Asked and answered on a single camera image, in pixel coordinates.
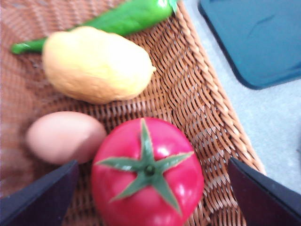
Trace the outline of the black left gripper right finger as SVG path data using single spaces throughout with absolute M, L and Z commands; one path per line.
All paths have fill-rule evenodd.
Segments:
M 301 195 L 232 157 L 228 174 L 248 226 L 299 226 Z

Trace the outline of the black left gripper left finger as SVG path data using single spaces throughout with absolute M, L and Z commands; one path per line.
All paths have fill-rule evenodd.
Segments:
M 60 226 L 79 178 L 77 161 L 0 200 L 2 226 Z

